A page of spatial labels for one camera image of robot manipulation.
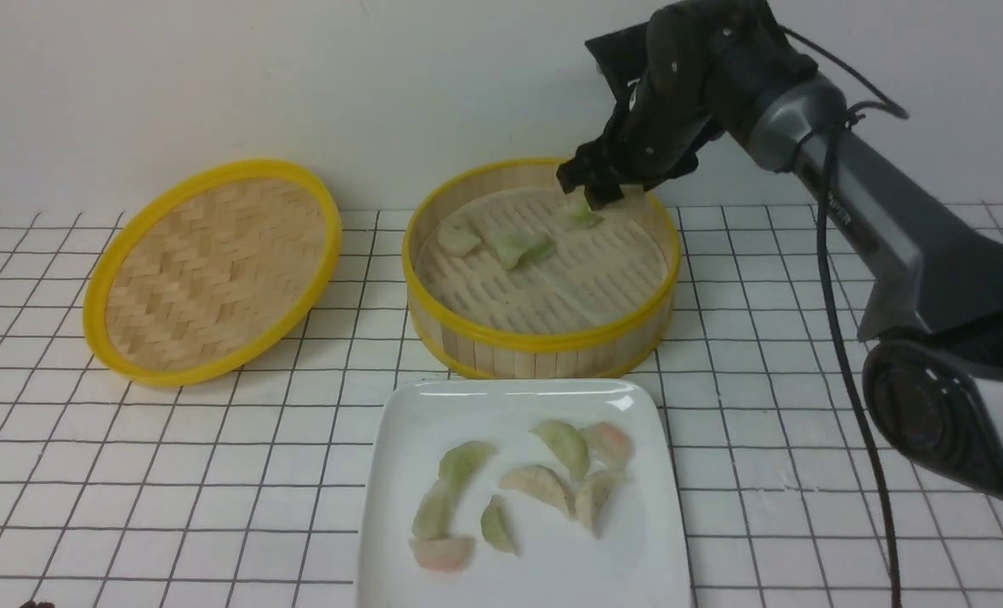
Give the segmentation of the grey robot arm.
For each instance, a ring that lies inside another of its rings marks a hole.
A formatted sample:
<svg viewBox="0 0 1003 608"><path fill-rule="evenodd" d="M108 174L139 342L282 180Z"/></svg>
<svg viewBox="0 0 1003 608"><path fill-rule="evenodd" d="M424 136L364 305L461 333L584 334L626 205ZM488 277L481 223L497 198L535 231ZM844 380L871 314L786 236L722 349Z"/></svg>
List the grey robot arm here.
<svg viewBox="0 0 1003 608"><path fill-rule="evenodd" d="M875 277L858 327L873 343L858 395L923 469L1003 501L1003 243L981 235L853 132L850 105L765 1L680 1L586 41L614 96L605 130L556 178L594 210L624 187L697 169L728 134L761 169L799 178Z"/></svg>

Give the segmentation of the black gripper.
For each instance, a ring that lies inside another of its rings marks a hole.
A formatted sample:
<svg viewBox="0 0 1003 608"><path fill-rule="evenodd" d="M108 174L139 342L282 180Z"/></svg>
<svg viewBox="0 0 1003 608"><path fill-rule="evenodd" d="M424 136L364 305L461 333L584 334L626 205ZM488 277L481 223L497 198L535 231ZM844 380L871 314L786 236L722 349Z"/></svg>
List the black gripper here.
<svg viewBox="0 0 1003 608"><path fill-rule="evenodd" d="M564 195L585 187L592 211L625 199L625 185L654 188L694 172L697 153L715 138L702 99L714 30L709 4L669 4L648 19L648 65L628 100L615 101L595 151L576 151L558 165Z"/></svg>

